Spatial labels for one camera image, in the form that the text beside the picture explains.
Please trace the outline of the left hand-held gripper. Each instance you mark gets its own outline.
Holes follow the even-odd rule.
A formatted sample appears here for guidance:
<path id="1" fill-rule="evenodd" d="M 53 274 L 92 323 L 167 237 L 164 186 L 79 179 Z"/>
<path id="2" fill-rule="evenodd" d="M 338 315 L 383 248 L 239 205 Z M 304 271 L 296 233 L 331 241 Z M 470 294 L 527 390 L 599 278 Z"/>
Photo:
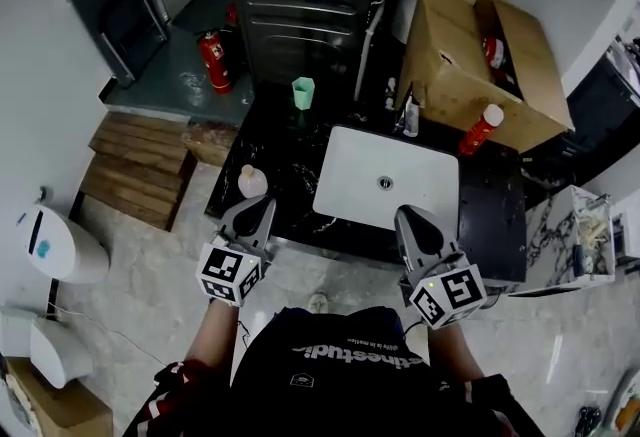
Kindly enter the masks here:
<path id="1" fill-rule="evenodd" d="M 229 208 L 211 242 L 203 245 L 196 279 L 209 298 L 244 304 L 272 261 L 267 251 L 276 212 L 273 197 L 254 197 Z"/>

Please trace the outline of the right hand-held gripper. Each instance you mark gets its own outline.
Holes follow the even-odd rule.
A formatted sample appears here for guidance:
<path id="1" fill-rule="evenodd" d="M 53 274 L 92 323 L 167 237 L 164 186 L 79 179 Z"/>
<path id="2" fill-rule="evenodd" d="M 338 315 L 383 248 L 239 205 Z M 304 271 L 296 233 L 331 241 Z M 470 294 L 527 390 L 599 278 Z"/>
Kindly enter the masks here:
<path id="1" fill-rule="evenodd" d="M 459 247 L 441 219 L 413 205 L 394 216 L 398 248 L 406 267 L 400 280 L 405 304 L 436 330 L 475 313 L 487 301 L 477 265 Z"/>

